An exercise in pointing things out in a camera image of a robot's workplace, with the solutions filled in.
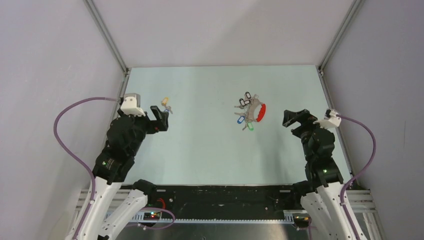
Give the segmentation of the key with green tag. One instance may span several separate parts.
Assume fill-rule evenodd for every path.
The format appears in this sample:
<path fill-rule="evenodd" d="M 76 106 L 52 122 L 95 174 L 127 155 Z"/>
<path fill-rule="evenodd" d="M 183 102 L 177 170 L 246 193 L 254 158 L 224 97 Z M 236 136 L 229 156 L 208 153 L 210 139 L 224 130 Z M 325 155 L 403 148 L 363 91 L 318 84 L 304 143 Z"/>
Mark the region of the key with green tag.
<path fill-rule="evenodd" d="M 254 130 L 254 126 L 252 122 L 245 122 L 244 127 L 242 128 L 242 130 L 246 130 L 248 129 L 249 131 L 253 131 Z"/>

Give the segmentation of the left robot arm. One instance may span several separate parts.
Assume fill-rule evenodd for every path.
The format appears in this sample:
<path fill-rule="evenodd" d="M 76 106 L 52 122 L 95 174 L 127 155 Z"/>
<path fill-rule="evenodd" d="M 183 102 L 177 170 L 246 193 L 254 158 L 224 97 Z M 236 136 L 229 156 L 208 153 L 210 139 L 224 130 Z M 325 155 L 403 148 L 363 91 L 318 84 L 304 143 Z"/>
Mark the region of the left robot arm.
<path fill-rule="evenodd" d="M 158 202 L 156 186 L 146 180 L 134 183 L 127 198 L 110 216 L 107 211 L 135 163 L 135 156 L 146 135 L 167 131 L 169 111 L 151 106 L 154 119 L 146 112 L 136 115 L 118 111 L 106 132 L 106 144 L 91 171 L 94 182 L 89 187 L 77 222 L 67 240 L 114 240 L 136 213 L 153 208 Z"/>

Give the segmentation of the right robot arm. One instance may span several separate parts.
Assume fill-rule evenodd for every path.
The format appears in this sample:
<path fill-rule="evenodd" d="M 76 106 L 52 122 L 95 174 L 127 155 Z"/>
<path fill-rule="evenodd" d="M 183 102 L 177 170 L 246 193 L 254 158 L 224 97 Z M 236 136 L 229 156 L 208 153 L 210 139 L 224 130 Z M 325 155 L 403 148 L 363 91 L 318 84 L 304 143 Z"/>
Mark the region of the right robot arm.
<path fill-rule="evenodd" d="M 339 127 L 341 121 L 333 109 L 328 109 L 321 120 L 307 109 L 283 112 L 283 127 L 299 123 L 291 133 L 300 139 L 306 160 L 306 180 L 293 185 L 290 202 L 306 210 L 324 239 L 365 240 L 346 193 L 349 183 L 344 182 L 333 159 L 336 137 L 330 130 Z"/>

